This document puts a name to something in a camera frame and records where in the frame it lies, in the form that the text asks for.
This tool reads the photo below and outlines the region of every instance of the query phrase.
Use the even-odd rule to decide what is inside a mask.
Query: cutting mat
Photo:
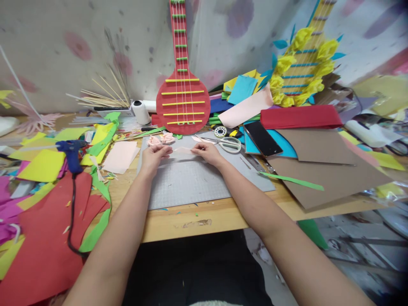
[[[214,138],[213,132],[198,134],[200,137]],[[144,137],[142,151],[147,148],[149,137]],[[191,136],[183,136],[171,144],[178,147],[192,148],[197,142]],[[233,164],[239,172],[262,191],[275,190],[273,183],[250,166],[241,154],[230,154],[219,145],[216,148],[221,155]],[[142,154],[139,158],[137,173],[142,164]],[[197,202],[211,201],[231,196],[219,171],[204,161],[202,157],[173,153],[170,158],[161,162],[157,175],[153,180],[149,209],[160,209]]]

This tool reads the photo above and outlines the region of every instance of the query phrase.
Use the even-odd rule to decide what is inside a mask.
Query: red paper guitar
[[[189,135],[207,123],[211,103],[206,87],[188,65],[185,0],[170,0],[170,14],[175,69],[157,93],[156,109],[168,131]]]

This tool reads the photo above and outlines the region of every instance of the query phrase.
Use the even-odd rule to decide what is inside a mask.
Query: floral wallpaper
[[[210,90],[257,68],[265,71],[273,41],[306,26],[316,0],[186,0],[190,69]],[[337,72],[352,83],[408,46],[407,8],[390,0],[339,0],[328,38],[344,34]],[[65,93],[101,92],[98,74],[114,85],[106,63],[127,76],[130,96],[155,100],[174,70],[168,0],[2,0],[0,44],[42,113],[81,109]],[[108,28],[121,47],[112,52]],[[17,83],[0,59],[0,89]],[[0,109],[0,114],[17,113]]]

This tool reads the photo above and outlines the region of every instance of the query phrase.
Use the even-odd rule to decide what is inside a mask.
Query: smartphone
[[[282,148],[269,135],[260,121],[248,123],[244,125],[244,129],[265,158],[283,153]]]

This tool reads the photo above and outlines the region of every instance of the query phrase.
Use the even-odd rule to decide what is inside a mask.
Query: workbench
[[[18,135],[15,132],[12,132],[2,138],[17,137],[23,137],[23,135]],[[138,139],[137,142],[138,147],[141,147],[142,139]],[[112,200],[111,218],[114,216],[116,209],[136,177],[137,164],[141,153],[142,152],[137,155],[125,174],[118,174],[117,180],[114,179],[110,183],[109,192]],[[404,164],[406,165],[408,159],[403,159]],[[272,181],[275,184],[276,190],[266,192],[266,194],[294,221],[385,208],[385,206],[380,205],[371,198],[361,195],[353,195],[328,203],[325,207],[319,207],[318,210],[305,212],[300,204],[297,203],[296,199],[286,189],[282,181],[277,179],[272,179]],[[94,190],[91,194],[99,194],[99,191]],[[196,204],[197,205],[192,203],[189,205],[170,207],[168,210],[148,211],[142,242],[210,234],[248,227],[248,224],[245,222],[232,198]],[[101,216],[102,213],[92,221],[85,236],[88,235],[99,222]]]

